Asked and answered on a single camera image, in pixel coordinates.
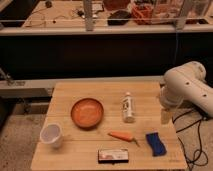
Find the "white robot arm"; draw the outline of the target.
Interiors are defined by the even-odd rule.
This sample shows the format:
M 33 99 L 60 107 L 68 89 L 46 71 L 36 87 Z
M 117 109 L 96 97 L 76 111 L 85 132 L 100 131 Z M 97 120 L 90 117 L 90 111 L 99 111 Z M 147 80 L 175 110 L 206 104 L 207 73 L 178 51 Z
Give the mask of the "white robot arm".
M 213 118 L 213 88 L 205 83 L 206 69 L 198 61 L 191 61 L 169 69 L 163 76 L 159 101 L 164 108 L 175 108 L 188 100 Z

